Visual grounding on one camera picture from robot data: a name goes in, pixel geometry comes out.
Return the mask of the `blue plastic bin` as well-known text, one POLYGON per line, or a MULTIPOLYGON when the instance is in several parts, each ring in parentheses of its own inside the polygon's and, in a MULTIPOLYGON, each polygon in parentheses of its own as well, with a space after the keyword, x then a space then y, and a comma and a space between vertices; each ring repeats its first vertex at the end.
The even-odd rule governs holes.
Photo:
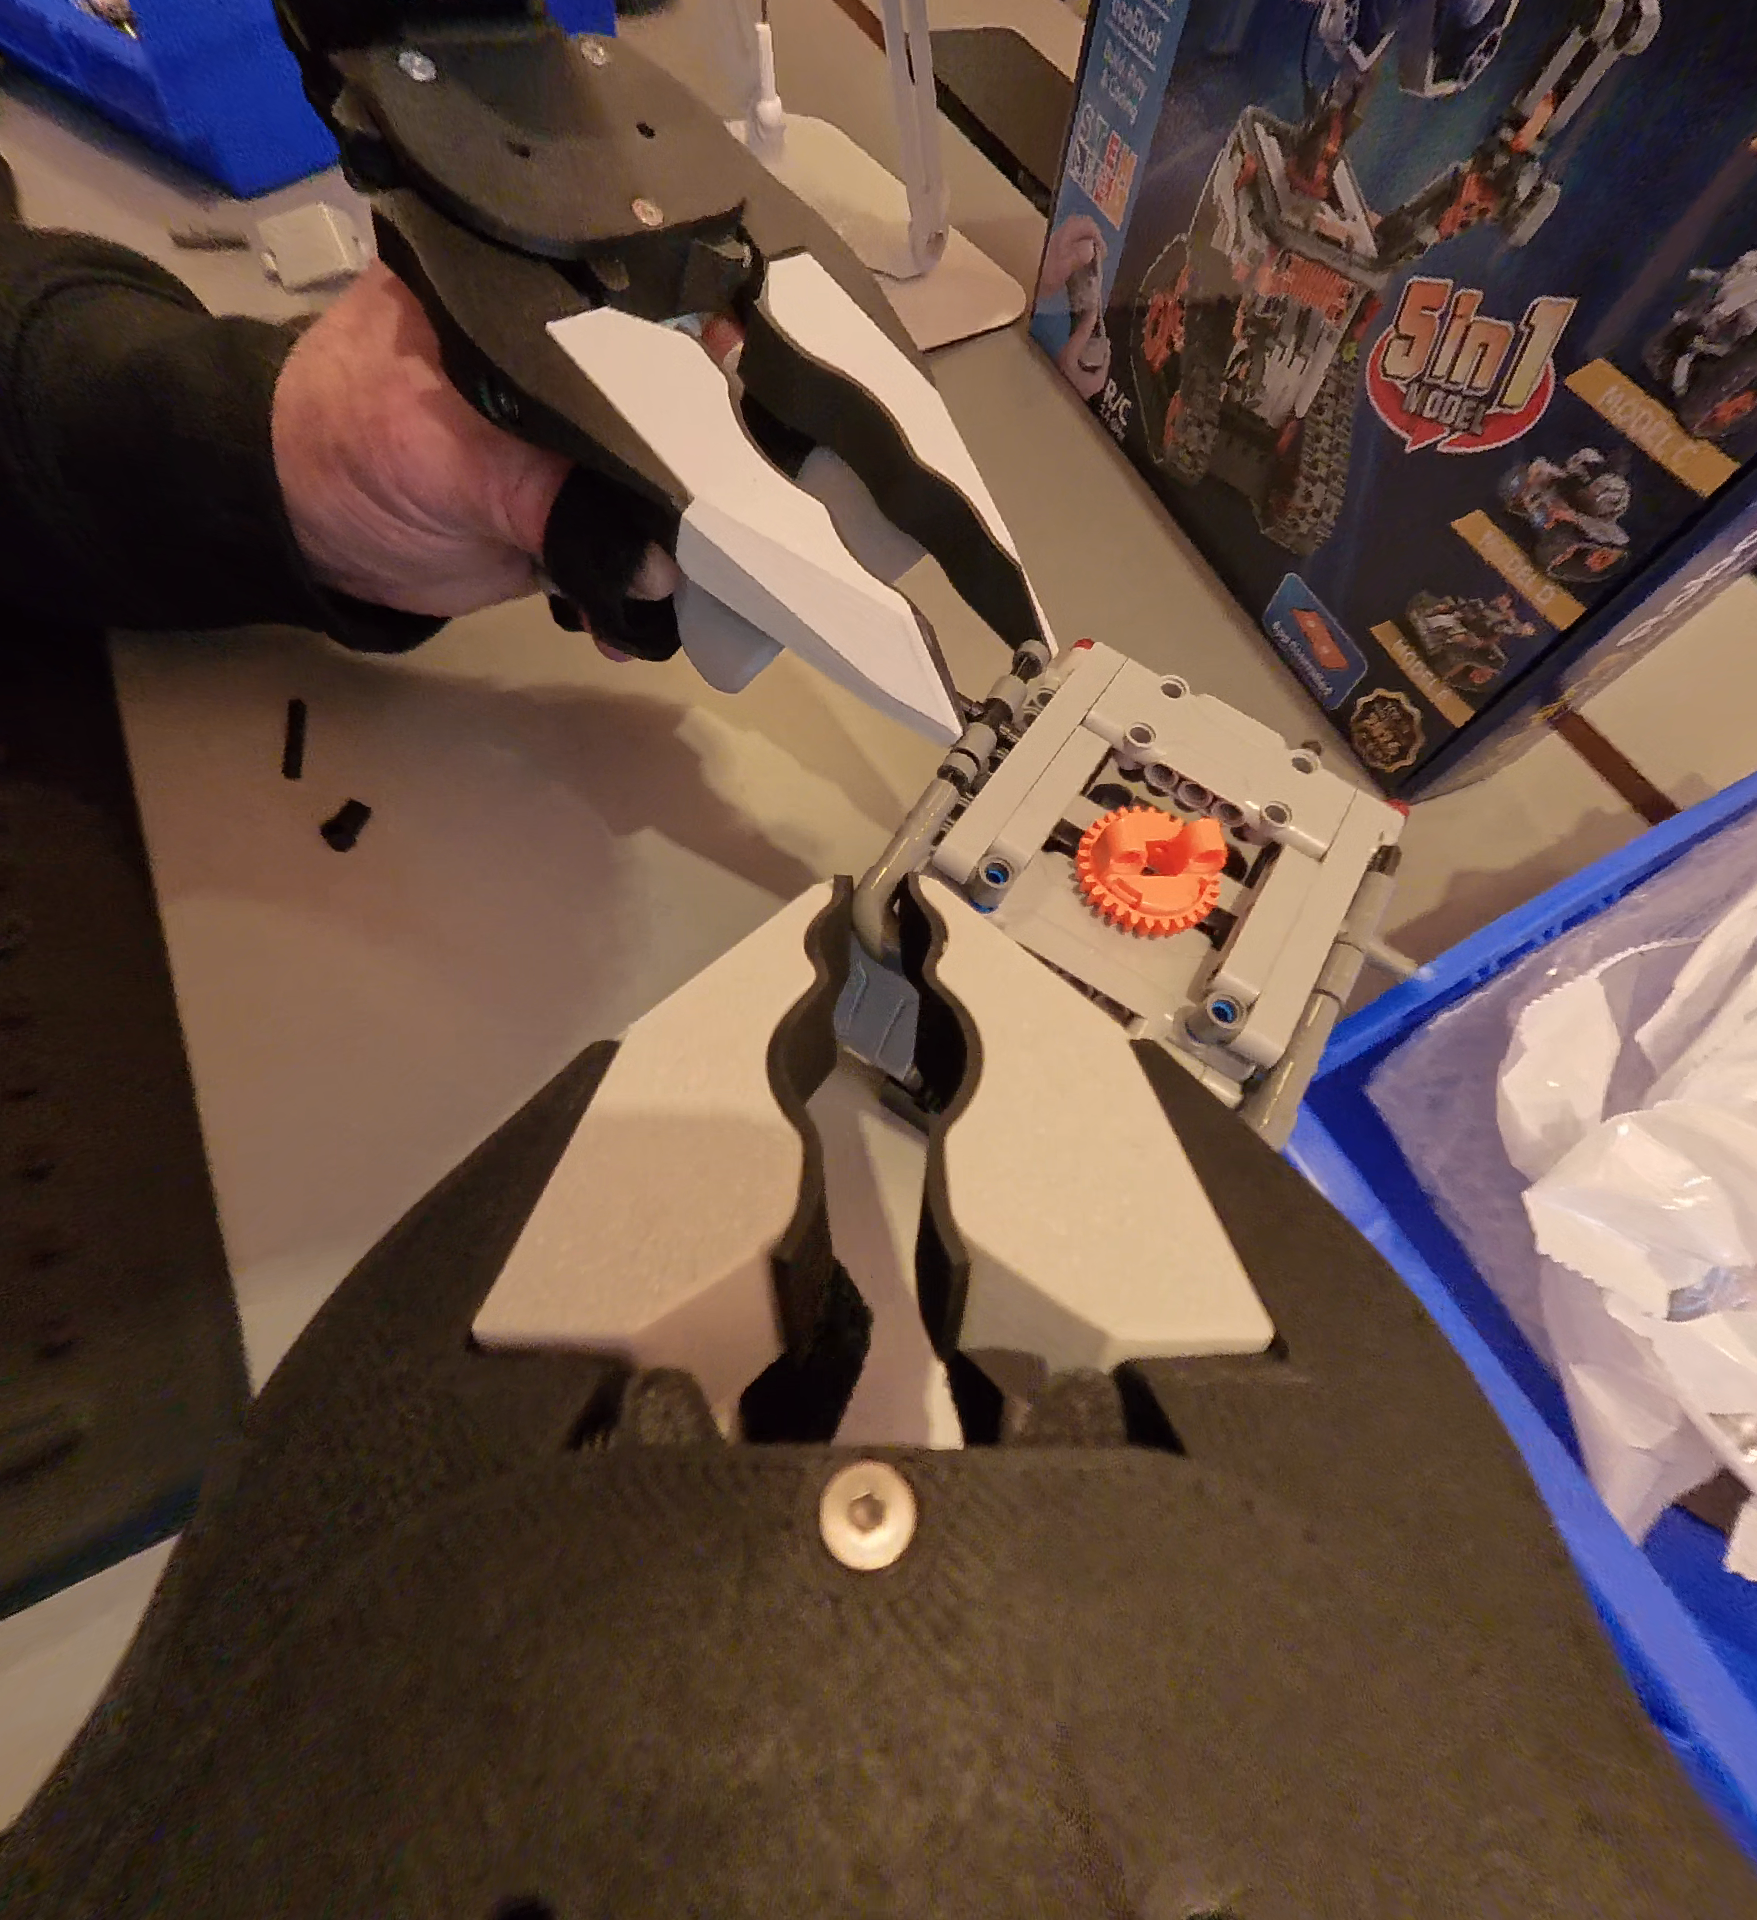
POLYGON ((1468 933, 1422 976, 1346 1018, 1325 1049, 1289 1159, 1432 1312, 1514 1437, 1641 1699, 1757 1864, 1757 1584, 1687 1511, 1638 1548, 1585 1475, 1563 1391, 1460 1240, 1443 1224, 1366 1096, 1381 1064, 1533 951, 1655 885, 1757 814, 1757 769, 1468 933))

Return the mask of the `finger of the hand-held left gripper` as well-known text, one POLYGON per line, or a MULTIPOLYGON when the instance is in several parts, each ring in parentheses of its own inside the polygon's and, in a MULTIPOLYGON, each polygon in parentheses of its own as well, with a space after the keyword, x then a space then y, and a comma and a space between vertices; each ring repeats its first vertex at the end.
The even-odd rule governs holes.
POLYGON ((900 578, 929 558, 1017 660, 1056 655, 1008 526, 936 383, 809 250, 759 252, 737 365, 737 678, 946 679, 900 578))
POLYGON ((976 463, 860 301, 755 300, 737 375, 610 304, 549 335, 574 421, 607 450, 621 428, 661 480, 679 632, 708 684, 733 691, 787 652, 945 748, 961 735, 936 635, 895 578, 923 554, 976 600, 976 463))

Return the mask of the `person's left forearm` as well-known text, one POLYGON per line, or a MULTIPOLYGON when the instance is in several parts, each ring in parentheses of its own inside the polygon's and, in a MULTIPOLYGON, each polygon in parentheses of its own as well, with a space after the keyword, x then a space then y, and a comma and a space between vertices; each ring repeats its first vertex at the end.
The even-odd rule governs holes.
POLYGON ((0 607, 62 630, 288 626, 403 653, 439 615, 321 588, 269 403, 289 330, 214 316, 115 244, 20 219, 0 156, 0 607))

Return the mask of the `grey toy brick model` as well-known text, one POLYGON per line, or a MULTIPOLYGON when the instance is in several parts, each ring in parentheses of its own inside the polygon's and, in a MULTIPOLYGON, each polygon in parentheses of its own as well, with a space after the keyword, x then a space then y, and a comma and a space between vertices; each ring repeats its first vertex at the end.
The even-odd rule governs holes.
POLYGON ((1283 1147, 1361 971, 1416 971, 1378 941, 1403 811, 1089 638, 964 717, 852 895, 840 1042, 910 1077, 895 902, 933 877, 1283 1147))

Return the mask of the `small grey toy part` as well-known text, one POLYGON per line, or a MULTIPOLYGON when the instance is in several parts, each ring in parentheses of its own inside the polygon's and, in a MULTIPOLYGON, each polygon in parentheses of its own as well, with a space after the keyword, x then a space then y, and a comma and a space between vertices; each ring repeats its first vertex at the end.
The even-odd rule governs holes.
POLYGON ((253 252, 265 279, 284 294, 336 288, 364 272, 376 252, 367 209, 309 200, 255 219, 253 252))

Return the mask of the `blue bin with label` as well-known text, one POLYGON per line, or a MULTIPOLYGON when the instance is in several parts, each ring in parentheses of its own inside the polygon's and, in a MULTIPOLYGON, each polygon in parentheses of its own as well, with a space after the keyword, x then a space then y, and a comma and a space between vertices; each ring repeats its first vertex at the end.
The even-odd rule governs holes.
POLYGON ((238 197, 340 161, 376 185, 454 134, 496 145, 503 109, 443 77, 501 46, 533 80, 576 68, 559 36, 613 36, 652 4, 0 1, 0 55, 238 197))

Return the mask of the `white stand base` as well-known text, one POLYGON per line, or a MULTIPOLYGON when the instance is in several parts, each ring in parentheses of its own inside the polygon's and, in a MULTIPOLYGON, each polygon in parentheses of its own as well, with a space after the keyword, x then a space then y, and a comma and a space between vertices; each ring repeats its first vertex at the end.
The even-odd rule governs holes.
POLYGON ((912 341, 929 351, 1015 323, 1027 298, 951 222, 927 4, 884 1, 880 12, 900 174, 839 126, 784 109, 769 5, 761 1, 719 5, 721 60, 733 87, 722 115, 771 176, 879 276, 912 341))

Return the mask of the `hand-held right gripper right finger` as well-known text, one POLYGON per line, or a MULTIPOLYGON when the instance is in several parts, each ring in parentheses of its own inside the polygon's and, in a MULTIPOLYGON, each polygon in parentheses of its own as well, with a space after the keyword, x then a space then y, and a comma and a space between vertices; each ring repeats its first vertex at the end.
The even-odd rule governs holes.
POLYGON ((936 1354, 1104 1374, 1264 1352, 1275 1324, 1121 1025, 933 875, 909 884, 909 976, 936 1354))

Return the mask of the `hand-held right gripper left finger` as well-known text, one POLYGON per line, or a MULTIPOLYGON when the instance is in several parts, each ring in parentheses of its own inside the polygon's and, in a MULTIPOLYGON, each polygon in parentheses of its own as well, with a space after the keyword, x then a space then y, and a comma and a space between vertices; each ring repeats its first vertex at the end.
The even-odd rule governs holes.
POLYGON ((839 1060, 850 881, 818 881, 636 1020, 476 1312, 485 1348, 574 1348, 739 1399, 833 1289, 810 1098, 839 1060))

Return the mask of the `person's left hand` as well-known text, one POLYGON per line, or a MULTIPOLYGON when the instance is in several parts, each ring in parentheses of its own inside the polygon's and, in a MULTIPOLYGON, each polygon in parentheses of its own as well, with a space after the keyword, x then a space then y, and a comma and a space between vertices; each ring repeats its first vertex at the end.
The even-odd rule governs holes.
POLYGON ((458 395, 383 263, 289 348, 269 447, 296 545, 337 597, 450 620, 539 590, 614 660, 681 649, 681 570, 648 507, 458 395))

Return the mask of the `robot kit box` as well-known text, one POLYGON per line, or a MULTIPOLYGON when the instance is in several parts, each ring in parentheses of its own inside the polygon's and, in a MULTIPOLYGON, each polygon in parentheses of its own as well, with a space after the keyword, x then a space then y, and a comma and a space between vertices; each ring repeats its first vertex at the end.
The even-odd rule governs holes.
POLYGON ((1095 4, 1033 337, 1459 786, 1757 561, 1757 4, 1095 4))

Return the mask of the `clear plastic bags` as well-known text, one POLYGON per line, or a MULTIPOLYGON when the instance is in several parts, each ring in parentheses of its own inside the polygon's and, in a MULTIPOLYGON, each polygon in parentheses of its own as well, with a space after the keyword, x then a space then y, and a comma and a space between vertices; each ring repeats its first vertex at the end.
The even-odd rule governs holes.
POLYGON ((1732 1475, 1757 1581, 1757 877, 1529 1003, 1497 1119, 1586 1475, 1632 1540, 1732 1475))

